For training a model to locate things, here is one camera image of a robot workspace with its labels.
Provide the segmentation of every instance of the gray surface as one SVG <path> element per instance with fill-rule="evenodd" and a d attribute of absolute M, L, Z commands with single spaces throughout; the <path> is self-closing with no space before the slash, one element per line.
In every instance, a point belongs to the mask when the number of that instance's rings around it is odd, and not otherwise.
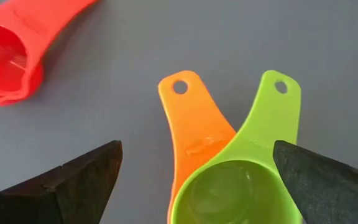
<path fill-rule="evenodd" d="M 265 70 L 292 76 L 299 145 L 358 167 L 358 1 L 104 0 L 44 64 L 40 91 L 0 108 L 0 190 L 121 139 L 102 223 L 164 223 L 173 156 L 157 84 L 184 69 L 236 129 Z"/>

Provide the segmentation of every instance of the orange measuring cup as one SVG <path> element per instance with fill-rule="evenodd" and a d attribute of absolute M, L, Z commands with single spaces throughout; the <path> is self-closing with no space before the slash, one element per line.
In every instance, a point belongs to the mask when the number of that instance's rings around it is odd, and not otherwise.
<path fill-rule="evenodd" d="M 177 93 L 177 83 L 186 84 L 186 92 Z M 173 201 L 185 180 L 220 152 L 236 132 L 195 72 L 182 71 L 164 78 L 158 84 L 158 93 L 168 118 L 175 158 L 170 223 Z"/>
<path fill-rule="evenodd" d="M 97 0 L 8 0 L 0 4 L 0 106 L 33 94 L 41 58 L 56 35 Z"/>

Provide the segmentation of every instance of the black plastic piece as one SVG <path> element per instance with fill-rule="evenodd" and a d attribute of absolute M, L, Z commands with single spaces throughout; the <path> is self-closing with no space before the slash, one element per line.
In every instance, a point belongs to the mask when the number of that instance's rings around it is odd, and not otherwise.
<path fill-rule="evenodd" d="M 273 158 L 307 224 L 358 224 L 358 170 L 285 141 Z"/>
<path fill-rule="evenodd" d="M 117 181 L 120 141 L 113 141 L 0 192 L 0 224 L 97 224 Z"/>

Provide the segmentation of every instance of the measuring spoon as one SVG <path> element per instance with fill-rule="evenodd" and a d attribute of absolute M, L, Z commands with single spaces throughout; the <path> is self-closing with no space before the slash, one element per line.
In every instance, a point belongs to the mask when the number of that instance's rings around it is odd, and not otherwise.
<path fill-rule="evenodd" d="M 175 84 L 187 87 L 184 93 Z M 182 71 L 164 78 L 158 92 L 171 129 L 175 157 L 168 223 L 173 201 L 185 180 L 213 158 L 234 137 L 235 130 L 226 121 L 208 93 L 201 78 Z"/>
<path fill-rule="evenodd" d="M 296 81 L 265 72 L 237 135 L 182 185 L 172 224 L 300 224 L 273 160 L 276 140 L 296 143 L 300 103 Z"/>
<path fill-rule="evenodd" d="M 52 40 L 97 0 L 10 0 L 0 4 L 0 105 L 31 95 L 43 79 Z"/>

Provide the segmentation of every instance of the hanging hole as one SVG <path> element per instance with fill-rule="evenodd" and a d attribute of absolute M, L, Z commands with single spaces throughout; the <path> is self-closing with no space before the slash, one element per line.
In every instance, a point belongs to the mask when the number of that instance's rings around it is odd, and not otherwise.
<path fill-rule="evenodd" d="M 173 84 L 173 90 L 178 94 L 185 94 L 187 92 L 187 83 L 184 81 L 177 81 Z"/>
<path fill-rule="evenodd" d="M 280 93 L 287 93 L 287 85 L 283 81 L 277 81 L 274 85 L 276 86 L 276 90 Z"/>

